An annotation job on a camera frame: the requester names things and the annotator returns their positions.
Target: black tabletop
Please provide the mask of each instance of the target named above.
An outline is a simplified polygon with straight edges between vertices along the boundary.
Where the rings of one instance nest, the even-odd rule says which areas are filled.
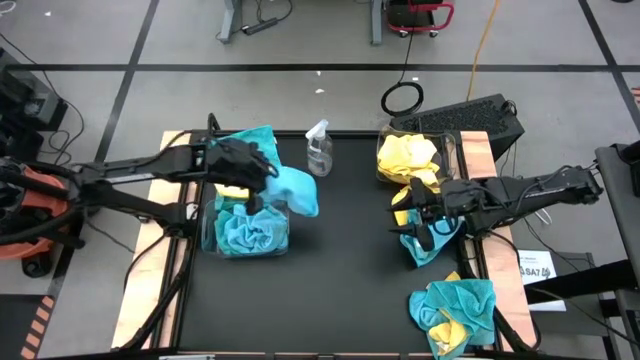
[[[225,260],[197,250],[179,348],[232,352],[429,352],[408,296],[458,270],[455,244],[416,269],[386,211],[401,185],[376,179],[376,137],[334,138],[316,178],[320,215],[291,215],[288,253]],[[306,140],[278,137],[282,163],[306,169]],[[206,186],[203,203],[213,198]]]

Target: blue towel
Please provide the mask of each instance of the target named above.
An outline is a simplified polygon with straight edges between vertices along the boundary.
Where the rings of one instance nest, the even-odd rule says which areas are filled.
[[[304,171],[282,166],[271,125],[237,132],[228,137],[257,143],[258,149],[278,169],[280,176],[277,178],[267,177],[267,189],[259,194],[265,204],[285,201],[289,209],[297,214],[308,217],[318,216],[316,181]]]
[[[296,214],[318,216],[318,190],[313,176],[287,166],[278,167],[278,171],[280,176],[269,176],[267,189],[260,193],[264,202],[285,201]]]
[[[409,210],[409,223],[420,224],[421,222],[422,221],[420,220],[420,215],[418,214],[418,210],[416,209]],[[438,255],[438,253],[440,253],[440,250],[442,249],[442,247],[446,243],[448,243],[449,240],[451,240],[451,238],[455,235],[455,233],[458,231],[458,229],[460,228],[460,225],[463,222],[464,222],[464,217],[459,217],[458,226],[456,227],[455,231],[453,231],[451,235],[446,235],[446,236],[436,233],[433,230],[433,226],[429,225],[429,230],[431,231],[431,235],[433,236],[433,243],[434,243],[433,250],[431,251],[424,251],[422,249],[422,246],[420,246],[418,239],[413,236],[400,235],[400,242],[402,243],[402,245],[404,245],[404,247],[409,249],[409,252],[413,257],[413,260],[415,260],[416,262],[416,266],[420,267],[428,264],[431,260],[433,260],[436,257],[436,255]],[[437,221],[435,223],[435,226],[436,226],[436,229],[438,229],[438,231],[440,231],[441,233],[446,234],[446,233],[449,233],[451,230],[446,220]]]
[[[436,359],[460,356],[466,345],[489,345],[495,341],[493,310],[496,294],[491,280],[434,281],[426,291],[415,291],[409,298],[409,313],[416,324],[427,333],[427,339]],[[467,340],[450,353],[439,356],[438,345],[428,335],[429,329],[448,322],[442,314],[461,323]]]
[[[255,215],[247,215],[242,204],[233,213],[222,210],[215,221],[220,251],[233,255],[262,255],[285,251],[289,245],[287,217],[271,205]]]

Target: spray bottle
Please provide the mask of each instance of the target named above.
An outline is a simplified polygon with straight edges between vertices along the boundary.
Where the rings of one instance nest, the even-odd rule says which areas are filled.
[[[327,135],[329,122],[322,119],[305,135],[307,144],[307,164],[309,171],[316,176],[327,176],[333,165],[333,141]]]

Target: concrete floor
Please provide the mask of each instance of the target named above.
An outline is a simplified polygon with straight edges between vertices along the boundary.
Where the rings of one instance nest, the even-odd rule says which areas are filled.
[[[74,161],[92,161],[105,128],[113,130],[112,125],[116,126],[107,160],[151,154],[157,151],[163,131],[204,127],[209,112],[225,129],[263,124],[308,129],[320,118],[329,119],[333,129],[378,129],[388,122],[379,99],[397,81],[398,71],[367,71],[366,66],[359,71],[317,72],[312,66],[308,71],[251,71],[250,67],[225,71],[215,66],[180,71],[188,69],[180,64],[318,64],[319,69],[331,68],[321,64],[402,64],[407,39],[384,30],[383,45],[369,45],[367,5],[349,0],[293,1],[289,19],[255,36],[238,33],[227,46],[214,39],[222,23],[223,2],[206,0],[21,0],[0,18],[0,32],[41,64],[80,64],[77,71],[49,72],[58,92],[82,111],[86,121],[83,136],[70,147]],[[409,62],[470,64],[492,3],[457,0],[451,26],[436,39],[414,38]],[[588,5],[617,64],[640,64],[640,2],[591,0]],[[148,12],[150,6],[155,12]],[[281,16],[287,3],[272,0],[263,7],[265,17]],[[244,8],[245,22],[253,24],[254,2],[245,2]],[[136,55],[146,15],[152,23]],[[8,51],[26,62],[11,48]],[[502,93],[517,103],[518,118],[526,129],[518,142],[518,174],[547,173],[563,164],[586,165],[594,159],[596,147],[638,138],[611,69],[589,70],[591,65],[612,64],[607,64],[577,0],[503,1],[480,63],[550,65],[545,68],[549,72],[514,66],[476,76],[475,97]],[[176,66],[134,71],[137,64]],[[557,72],[554,65],[559,64],[585,67]],[[414,77],[425,89],[422,109],[429,109],[462,101],[469,72],[407,72],[406,78]],[[628,87],[640,85],[640,73],[624,73],[623,78]],[[317,89],[324,92],[317,94]],[[398,94],[393,101],[401,107],[411,99]],[[77,114],[69,111],[62,128],[76,133],[79,126]],[[511,172],[510,163],[505,172]],[[149,187],[135,184],[125,189],[146,196]],[[598,264],[625,257],[606,197],[594,206],[554,206],[549,212],[553,224],[538,227],[557,250],[592,252]],[[582,219],[597,220],[566,226],[584,223]],[[94,221],[133,246],[137,221],[110,211],[101,212]],[[513,232],[518,247],[542,248],[521,224]],[[103,352],[111,344],[131,254],[91,230],[83,236],[88,244],[71,260],[41,357]],[[1,263],[0,273],[2,293],[50,291],[51,277],[26,279],[16,263]],[[599,342],[593,345],[578,337],[545,333],[542,348],[551,354],[604,357]]]

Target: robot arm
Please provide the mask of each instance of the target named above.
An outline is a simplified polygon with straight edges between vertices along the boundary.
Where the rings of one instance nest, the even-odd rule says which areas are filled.
[[[178,134],[173,141],[182,135],[184,133]],[[70,171],[50,164],[29,165],[33,170],[69,179],[70,189],[53,187],[30,178],[26,173],[16,172],[15,166],[0,167],[0,183],[68,201],[71,207],[60,216],[37,226],[2,234],[0,245],[20,243],[44,236],[77,219],[84,209],[93,207],[106,207],[149,218],[172,235],[193,236],[197,229],[196,221],[187,216],[186,204],[158,204],[119,191],[113,185],[163,179],[174,183],[206,181],[239,186],[249,189],[250,196],[245,206],[247,212],[252,214],[262,209],[262,199],[256,194],[266,188],[266,178],[278,176],[277,168],[258,150],[256,143],[245,143],[232,138],[219,141],[206,138],[201,144],[168,146],[147,158],[81,164],[79,171]],[[77,239],[75,244],[67,245],[81,248],[84,242]]]
[[[464,216],[471,235],[513,224],[550,205],[593,204],[603,191],[590,170],[579,166],[563,166],[552,174],[525,179],[503,176],[449,180],[440,186],[440,194],[432,193],[419,179],[412,179],[410,184],[411,191],[391,207],[392,211],[416,208],[422,223],[430,225],[443,218]],[[417,237],[425,250],[431,250],[433,238],[425,230],[415,224],[392,229]]]

